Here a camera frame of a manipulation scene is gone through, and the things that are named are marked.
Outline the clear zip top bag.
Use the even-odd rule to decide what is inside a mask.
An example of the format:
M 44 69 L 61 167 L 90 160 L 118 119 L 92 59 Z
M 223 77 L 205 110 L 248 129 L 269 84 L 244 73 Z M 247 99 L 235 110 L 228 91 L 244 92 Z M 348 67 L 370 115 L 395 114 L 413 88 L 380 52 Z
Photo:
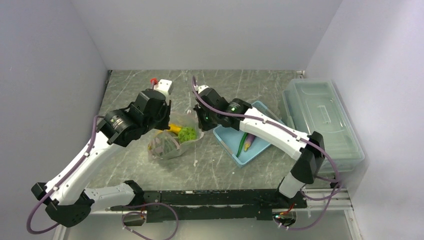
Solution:
M 173 159 L 193 150 L 195 143 L 203 136 L 194 111 L 173 112 L 170 115 L 169 129 L 156 133 L 147 146 L 147 152 L 153 159 Z

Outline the green lime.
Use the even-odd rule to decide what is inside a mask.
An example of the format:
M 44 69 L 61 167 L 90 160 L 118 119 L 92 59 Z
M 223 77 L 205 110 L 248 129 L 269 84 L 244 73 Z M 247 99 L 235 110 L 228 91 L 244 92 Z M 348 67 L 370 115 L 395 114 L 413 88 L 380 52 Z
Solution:
M 196 129 L 193 127 L 182 127 L 179 131 L 178 135 L 178 141 L 180 144 L 187 142 L 187 141 L 193 141 L 197 139 L 197 132 Z

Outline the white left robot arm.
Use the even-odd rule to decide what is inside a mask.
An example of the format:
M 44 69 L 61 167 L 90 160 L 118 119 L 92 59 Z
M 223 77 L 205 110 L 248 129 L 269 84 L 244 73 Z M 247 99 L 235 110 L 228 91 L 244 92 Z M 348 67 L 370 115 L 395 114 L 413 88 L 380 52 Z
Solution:
M 109 207 L 139 209 L 144 191 L 133 180 L 103 188 L 87 188 L 88 183 L 114 154 L 152 129 L 169 129 L 172 90 L 154 87 L 141 91 L 127 107 L 109 111 L 94 120 L 92 137 L 56 177 L 37 182 L 31 189 L 38 205 L 58 225 L 73 227 L 91 212 Z

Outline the purple eggplant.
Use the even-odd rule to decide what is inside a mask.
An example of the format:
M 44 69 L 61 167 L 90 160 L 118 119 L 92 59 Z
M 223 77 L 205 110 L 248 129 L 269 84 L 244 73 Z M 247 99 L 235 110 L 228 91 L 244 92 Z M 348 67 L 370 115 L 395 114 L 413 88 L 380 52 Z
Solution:
M 251 147 L 251 145 L 254 142 L 255 138 L 256 138 L 255 135 L 253 135 L 251 133 L 248 133 L 247 138 L 246 138 L 245 143 L 244 143 L 244 147 L 243 147 L 243 150 L 245 152 Z

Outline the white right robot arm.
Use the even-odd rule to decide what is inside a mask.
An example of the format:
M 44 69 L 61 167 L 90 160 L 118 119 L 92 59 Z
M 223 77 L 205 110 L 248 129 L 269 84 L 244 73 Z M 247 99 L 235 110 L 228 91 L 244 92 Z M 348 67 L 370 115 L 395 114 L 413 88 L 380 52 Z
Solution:
M 228 102 L 207 85 L 193 87 L 199 126 L 208 131 L 221 125 L 259 137 L 284 151 L 295 164 L 282 179 L 275 194 L 276 203 L 289 207 L 305 185 L 313 184 L 325 159 L 324 139 L 318 132 L 308 134 L 289 128 L 260 112 L 250 103 L 235 98 Z

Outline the green netted melon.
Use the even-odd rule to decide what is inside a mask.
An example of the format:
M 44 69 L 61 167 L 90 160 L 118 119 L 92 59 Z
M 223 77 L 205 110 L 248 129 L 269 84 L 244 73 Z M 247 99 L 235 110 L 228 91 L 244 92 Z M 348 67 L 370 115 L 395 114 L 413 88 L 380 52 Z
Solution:
M 160 159 L 172 159 L 180 153 L 180 143 L 174 133 L 160 132 L 148 144 L 149 153 Z

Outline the yellow banana bunch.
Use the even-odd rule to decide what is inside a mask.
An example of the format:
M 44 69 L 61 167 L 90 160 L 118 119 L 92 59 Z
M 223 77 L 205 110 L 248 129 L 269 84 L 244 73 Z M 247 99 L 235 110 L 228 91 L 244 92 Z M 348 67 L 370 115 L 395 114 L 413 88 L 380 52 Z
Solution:
M 182 130 L 182 128 L 183 128 L 182 126 L 170 123 L 168 131 L 178 135 L 180 131 Z

